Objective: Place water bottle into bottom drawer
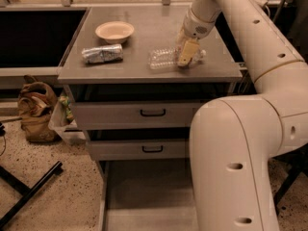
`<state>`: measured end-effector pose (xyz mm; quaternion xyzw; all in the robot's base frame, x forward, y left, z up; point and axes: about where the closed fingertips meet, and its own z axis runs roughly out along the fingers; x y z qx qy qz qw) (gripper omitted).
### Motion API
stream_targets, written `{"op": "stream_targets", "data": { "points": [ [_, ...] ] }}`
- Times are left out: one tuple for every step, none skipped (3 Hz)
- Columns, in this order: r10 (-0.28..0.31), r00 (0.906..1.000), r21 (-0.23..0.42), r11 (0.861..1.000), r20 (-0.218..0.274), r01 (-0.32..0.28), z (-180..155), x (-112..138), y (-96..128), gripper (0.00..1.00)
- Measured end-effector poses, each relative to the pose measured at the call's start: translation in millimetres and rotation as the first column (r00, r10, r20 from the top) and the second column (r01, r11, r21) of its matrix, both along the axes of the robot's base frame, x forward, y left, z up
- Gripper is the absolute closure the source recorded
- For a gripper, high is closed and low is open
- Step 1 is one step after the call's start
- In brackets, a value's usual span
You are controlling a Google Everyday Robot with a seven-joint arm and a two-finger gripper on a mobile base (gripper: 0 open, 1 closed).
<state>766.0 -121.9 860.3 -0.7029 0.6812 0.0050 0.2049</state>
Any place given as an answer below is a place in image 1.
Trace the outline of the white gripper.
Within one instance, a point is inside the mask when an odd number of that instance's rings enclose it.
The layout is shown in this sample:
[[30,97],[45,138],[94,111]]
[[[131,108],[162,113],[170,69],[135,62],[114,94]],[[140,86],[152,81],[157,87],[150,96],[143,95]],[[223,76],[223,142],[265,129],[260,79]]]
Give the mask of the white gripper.
[[176,41],[181,44],[177,60],[180,67],[187,66],[192,61],[199,50],[198,39],[207,37],[214,28],[215,22],[215,10],[209,8],[195,10],[193,7],[189,7]]

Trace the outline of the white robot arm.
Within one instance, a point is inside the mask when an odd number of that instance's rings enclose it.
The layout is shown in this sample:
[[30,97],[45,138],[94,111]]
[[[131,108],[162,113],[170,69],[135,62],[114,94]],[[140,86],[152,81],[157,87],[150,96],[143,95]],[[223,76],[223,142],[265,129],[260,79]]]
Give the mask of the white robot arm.
[[279,231],[268,161],[307,142],[308,64],[254,0],[194,0],[179,39],[193,56],[198,27],[224,15],[256,89],[204,104],[190,131],[199,231]]

